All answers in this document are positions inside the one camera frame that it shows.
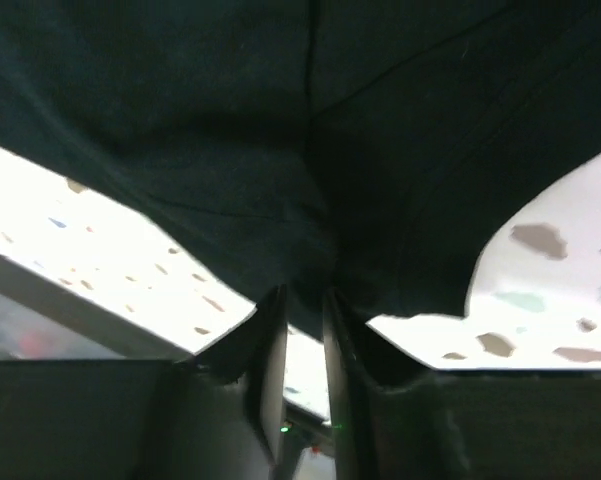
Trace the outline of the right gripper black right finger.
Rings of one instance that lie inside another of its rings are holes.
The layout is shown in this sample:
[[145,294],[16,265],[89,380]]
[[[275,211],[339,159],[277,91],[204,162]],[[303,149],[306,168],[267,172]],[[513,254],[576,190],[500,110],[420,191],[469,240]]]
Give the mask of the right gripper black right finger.
[[435,370],[323,314],[338,478],[601,479],[601,371]]

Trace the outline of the black t-shirt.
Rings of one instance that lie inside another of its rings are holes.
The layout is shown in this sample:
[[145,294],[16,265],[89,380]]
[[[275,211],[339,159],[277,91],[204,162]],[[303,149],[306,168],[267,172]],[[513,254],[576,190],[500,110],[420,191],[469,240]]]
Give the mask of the black t-shirt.
[[131,207],[321,334],[462,315],[601,153],[601,1],[0,1],[0,147]]

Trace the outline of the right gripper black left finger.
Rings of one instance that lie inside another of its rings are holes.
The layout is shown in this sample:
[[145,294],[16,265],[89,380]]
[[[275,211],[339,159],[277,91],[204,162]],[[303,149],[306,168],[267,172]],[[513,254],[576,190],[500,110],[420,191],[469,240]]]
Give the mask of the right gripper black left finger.
[[268,479],[286,291],[185,360],[0,360],[0,479]]

